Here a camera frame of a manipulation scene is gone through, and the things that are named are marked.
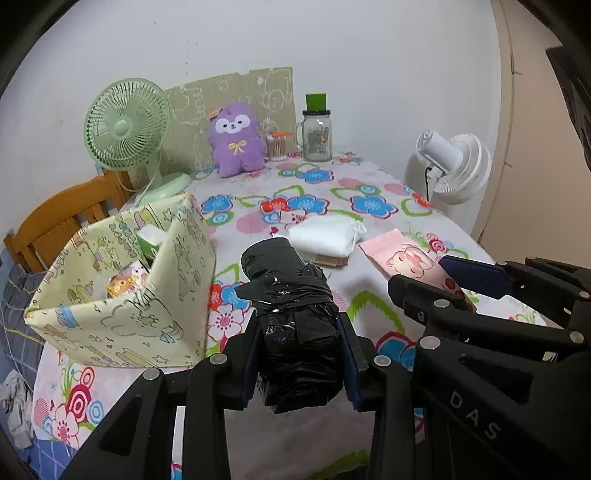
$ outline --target fan grille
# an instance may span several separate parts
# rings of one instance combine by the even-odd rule
[[[144,164],[161,147],[169,120],[168,99],[157,85],[120,80],[103,90],[88,110],[86,148],[110,170]]]

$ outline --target fabric storage box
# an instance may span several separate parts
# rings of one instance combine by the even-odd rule
[[[106,298],[106,279],[134,261],[145,263],[135,232],[149,223],[167,239],[143,288]],[[26,323],[81,364],[196,364],[204,355],[215,266],[205,227],[195,199],[181,194],[80,229],[49,268]]]

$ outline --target gray cloth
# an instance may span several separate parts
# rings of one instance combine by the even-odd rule
[[[12,370],[0,384],[0,406],[8,416],[8,430],[14,438],[14,446],[25,449],[32,445],[33,430],[31,411],[33,396],[20,373]]]

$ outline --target power cord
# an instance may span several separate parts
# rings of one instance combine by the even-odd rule
[[[431,171],[431,167],[425,168],[425,193],[427,196],[427,201],[429,201],[429,179],[427,177],[427,173]]]

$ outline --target table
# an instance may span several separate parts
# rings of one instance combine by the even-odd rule
[[[208,355],[223,350],[228,338],[243,332],[252,312],[250,302],[239,299],[234,291],[248,281],[240,267],[242,252],[312,215],[359,219],[368,229],[366,238],[398,228],[434,260],[450,254],[492,262],[472,238],[429,202],[353,152],[326,164],[300,158],[268,163],[262,171],[229,179],[220,179],[216,170],[209,169],[199,173],[187,191],[201,205],[217,254],[209,304]],[[411,369],[415,342],[423,327],[392,304],[387,281],[361,249],[355,249],[348,266],[324,271],[335,303],[348,313],[355,332],[370,338],[380,354]],[[539,314],[514,299],[468,295],[479,313],[545,325]],[[86,416],[79,419],[63,404],[88,368],[93,375],[92,398],[79,399],[87,403]],[[140,373],[138,369],[85,368],[46,345],[35,384],[34,410],[49,409],[51,421],[39,425],[35,414],[37,435],[56,438],[56,422],[64,421],[75,434],[62,437],[62,441],[78,448]],[[180,408],[177,419],[183,416]],[[373,417],[373,413],[354,412],[344,391],[325,407],[281,415],[265,407],[255,393],[245,411],[226,412],[232,478],[323,478],[367,463]],[[421,411],[415,410],[417,440],[422,427]],[[182,421],[178,421],[173,448],[177,471],[181,469],[181,444]]]

